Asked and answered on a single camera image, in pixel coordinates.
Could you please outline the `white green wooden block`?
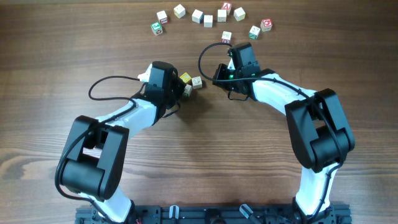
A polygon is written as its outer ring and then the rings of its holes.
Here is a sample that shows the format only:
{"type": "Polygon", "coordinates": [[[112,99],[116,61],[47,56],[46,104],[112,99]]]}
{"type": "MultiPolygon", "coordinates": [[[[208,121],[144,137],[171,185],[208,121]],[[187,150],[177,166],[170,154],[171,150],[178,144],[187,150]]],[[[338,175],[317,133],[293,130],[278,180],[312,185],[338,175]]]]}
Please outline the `white green wooden block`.
{"type": "Polygon", "coordinates": [[[189,84],[186,84],[184,92],[183,92],[183,96],[188,98],[191,95],[192,90],[193,90],[193,87],[189,84]]]}

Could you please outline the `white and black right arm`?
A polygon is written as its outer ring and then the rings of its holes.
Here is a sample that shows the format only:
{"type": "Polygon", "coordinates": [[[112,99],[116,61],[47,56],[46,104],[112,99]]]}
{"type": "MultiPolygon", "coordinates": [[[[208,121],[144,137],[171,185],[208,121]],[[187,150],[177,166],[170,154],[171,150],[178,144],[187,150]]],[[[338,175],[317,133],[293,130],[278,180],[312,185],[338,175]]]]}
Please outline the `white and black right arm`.
{"type": "Polygon", "coordinates": [[[337,94],[328,88],[300,88],[273,70],[262,70],[249,42],[230,46],[228,55],[229,65],[219,65],[213,84],[285,115],[292,149],[302,166],[295,206],[304,222],[325,217],[335,174],[355,145],[337,94]]]}

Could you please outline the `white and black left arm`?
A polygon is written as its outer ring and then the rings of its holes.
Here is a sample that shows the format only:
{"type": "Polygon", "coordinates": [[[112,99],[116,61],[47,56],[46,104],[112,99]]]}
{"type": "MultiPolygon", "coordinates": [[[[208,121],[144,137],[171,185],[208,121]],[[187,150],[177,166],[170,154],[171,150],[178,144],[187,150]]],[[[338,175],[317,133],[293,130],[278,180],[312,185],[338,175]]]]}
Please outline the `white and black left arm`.
{"type": "Polygon", "coordinates": [[[127,142],[139,131],[168,117],[186,84],[177,69],[155,61],[148,81],[127,105],[105,116],[77,117],[55,171],[55,186],[65,198],[90,203],[76,210],[75,223],[142,223],[145,211],[136,208],[119,186],[127,142]]]}

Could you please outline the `red bottomed wooden block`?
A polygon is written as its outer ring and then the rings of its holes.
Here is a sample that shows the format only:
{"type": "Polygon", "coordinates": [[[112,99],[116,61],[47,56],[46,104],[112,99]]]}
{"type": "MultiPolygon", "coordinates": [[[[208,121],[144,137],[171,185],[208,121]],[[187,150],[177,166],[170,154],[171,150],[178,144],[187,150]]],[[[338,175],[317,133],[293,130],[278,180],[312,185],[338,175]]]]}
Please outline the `red bottomed wooden block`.
{"type": "Polygon", "coordinates": [[[222,36],[221,36],[222,43],[230,44],[231,43],[231,36],[232,36],[231,32],[223,31],[222,36]]]}

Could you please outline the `green sided wooden block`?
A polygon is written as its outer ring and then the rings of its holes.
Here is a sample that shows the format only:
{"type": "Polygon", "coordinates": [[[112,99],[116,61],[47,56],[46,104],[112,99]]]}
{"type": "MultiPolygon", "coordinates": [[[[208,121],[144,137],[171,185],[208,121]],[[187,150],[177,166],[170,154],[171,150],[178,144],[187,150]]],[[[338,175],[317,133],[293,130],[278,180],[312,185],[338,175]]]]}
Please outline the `green sided wooden block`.
{"type": "Polygon", "coordinates": [[[249,31],[249,38],[253,39],[253,40],[257,40],[257,38],[259,37],[260,32],[261,32],[261,29],[259,27],[252,26],[250,31],[249,31]]]}

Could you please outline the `red letter O block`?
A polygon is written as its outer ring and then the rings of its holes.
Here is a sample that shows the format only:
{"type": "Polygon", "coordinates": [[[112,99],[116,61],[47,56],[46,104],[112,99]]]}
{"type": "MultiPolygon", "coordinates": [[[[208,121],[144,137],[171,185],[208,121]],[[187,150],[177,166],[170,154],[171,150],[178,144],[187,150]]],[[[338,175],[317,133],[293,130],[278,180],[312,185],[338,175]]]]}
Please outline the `red letter O block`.
{"type": "Polygon", "coordinates": [[[261,21],[261,30],[262,30],[263,32],[270,31],[270,30],[272,29],[272,26],[273,26],[273,23],[272,23],[272,20],[271,20],[270,18],[268,18],[268,19],[263,19],[263,20],[261,21]]]}

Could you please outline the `plain wooden block right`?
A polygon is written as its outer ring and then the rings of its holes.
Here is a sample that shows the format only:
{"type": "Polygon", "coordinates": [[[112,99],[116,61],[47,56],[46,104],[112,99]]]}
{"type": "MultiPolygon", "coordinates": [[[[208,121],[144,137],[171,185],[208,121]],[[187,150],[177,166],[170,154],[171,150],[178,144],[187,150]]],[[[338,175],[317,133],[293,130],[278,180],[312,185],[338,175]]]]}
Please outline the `plain wooden block right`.
{"type": "Polygon", "coordinates": [[[242,7],[239,7],[237,9],[234,10],[234,18],[237,21],[241,21],[246,17],[246,13],[244,11],[244,9],[242,7]]]}

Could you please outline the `plain picture wooden block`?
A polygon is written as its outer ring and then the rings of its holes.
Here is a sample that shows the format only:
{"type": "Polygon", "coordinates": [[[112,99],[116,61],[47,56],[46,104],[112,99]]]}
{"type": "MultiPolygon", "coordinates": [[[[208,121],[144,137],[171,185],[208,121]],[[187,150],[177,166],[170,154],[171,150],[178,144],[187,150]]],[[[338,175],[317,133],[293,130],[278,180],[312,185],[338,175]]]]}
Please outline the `plain picture wooden block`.
{"type": "Polygon", "coordinates": [[[204,15],[203,25],[206,28],[213,27],[213,16],[212,15],[204,15]]]}

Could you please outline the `plain wooden block centre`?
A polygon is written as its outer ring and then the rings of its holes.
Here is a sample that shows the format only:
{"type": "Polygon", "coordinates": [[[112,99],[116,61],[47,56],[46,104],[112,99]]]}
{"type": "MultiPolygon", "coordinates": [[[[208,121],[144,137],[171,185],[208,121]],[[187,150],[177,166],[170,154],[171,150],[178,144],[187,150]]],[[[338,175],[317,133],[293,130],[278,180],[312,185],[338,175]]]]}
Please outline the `plain wooden block centre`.
{"type": "Polygon", "coordinates": [[[226,22],[227,10],[219,9],[217,13],[217,21],[218,22],[226,22]]]}

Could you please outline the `green letter wooden block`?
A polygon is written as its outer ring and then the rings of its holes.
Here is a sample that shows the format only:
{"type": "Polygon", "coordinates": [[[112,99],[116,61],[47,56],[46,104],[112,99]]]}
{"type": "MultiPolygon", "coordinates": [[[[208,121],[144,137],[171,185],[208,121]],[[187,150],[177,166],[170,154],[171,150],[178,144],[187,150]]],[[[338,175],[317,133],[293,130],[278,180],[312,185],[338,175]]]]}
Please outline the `green letter wooden block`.
{"type": "Polygon", "coordinates": [[[150,25],[154,35],[160,35],[163,33],[163,28],[160,22],[155,22],[150,25]]]}

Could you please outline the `blue sided wooden block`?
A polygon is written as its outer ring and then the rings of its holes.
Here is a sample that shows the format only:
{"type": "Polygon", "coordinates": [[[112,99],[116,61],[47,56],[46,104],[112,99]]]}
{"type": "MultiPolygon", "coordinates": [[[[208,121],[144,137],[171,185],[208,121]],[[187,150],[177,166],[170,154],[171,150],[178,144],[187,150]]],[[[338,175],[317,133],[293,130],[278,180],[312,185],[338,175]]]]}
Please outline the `blue sided wooden block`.
{"type": "Polygon", "coordinates": [[[198,9],[195,9],[192,13],[192,21],[200,24],[203,20],[204,13],[198,9]]]}

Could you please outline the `red letter A block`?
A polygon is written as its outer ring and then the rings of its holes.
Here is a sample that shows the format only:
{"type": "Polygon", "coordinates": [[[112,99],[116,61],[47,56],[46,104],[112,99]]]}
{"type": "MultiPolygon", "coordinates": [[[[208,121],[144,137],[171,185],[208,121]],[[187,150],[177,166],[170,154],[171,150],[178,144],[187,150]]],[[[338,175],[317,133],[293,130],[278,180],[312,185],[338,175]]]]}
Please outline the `red letter A block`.
{"type": "Polygon", "coordinates": [[[222,7],[221,7],[221,8],[224,9],[224,10],[226,10],[227,15],[230,15],[231,8],[232,8],[232,3],[231,3],[231,2],[228,2],[228,1],[225,1],[225,2],[222,4],[222,7]]]}

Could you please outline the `red sided wooden block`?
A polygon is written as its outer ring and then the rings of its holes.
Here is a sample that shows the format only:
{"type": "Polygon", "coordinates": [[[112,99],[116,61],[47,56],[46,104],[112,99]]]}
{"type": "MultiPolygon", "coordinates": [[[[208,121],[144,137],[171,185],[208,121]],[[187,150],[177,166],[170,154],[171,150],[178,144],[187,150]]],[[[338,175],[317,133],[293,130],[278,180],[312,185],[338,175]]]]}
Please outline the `red sided wooden block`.
{"type": "Polygon", "coordinates": [[[168,23],[168,17],[167,17],[167,14],[166,14],[165,11],[159,11],[159,12],[157,12],[157,18],[158,18],[158,21],[159,21],[161,24],[166,24],[166,23],[168,23]]]}

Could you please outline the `yellow edged wooden block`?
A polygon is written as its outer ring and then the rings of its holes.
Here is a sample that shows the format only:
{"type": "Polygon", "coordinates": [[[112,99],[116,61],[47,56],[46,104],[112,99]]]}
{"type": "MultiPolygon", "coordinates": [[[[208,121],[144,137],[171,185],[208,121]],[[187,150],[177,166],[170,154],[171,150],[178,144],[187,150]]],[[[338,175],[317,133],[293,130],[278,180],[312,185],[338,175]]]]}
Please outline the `yellow edged wooden block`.
{"type": "Polygon", "coordinates": [[[181,19],[186,14],[186,10],[181,4],[179,4],[174,7],[174,14],[178,19],[181,19]]]}

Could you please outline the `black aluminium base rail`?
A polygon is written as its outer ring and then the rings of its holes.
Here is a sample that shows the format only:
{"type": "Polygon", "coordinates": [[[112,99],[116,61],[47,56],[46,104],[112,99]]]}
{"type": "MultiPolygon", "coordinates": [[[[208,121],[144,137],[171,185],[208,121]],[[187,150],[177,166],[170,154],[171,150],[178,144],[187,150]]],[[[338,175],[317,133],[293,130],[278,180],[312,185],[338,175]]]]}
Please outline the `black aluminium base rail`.
{"type": "MultiPolygon", "coordinates": [[[[264,207],[250,206],[252,214],[245,217],[244,211],[239,207],[160,207],[137,206],[135,207],[136,220],[126,223],[160,224],[160,223],[299,223],[299,215],[295,219],[290,204],[268,205],[264,207]]],[[[75,214],[75,223],[108,223],[93,208],[78,208],[75,214]]],[[[351,210],[349,205],[332,205],[328,217],[319,219],[315,223],[351,224],[351,210]]]]}

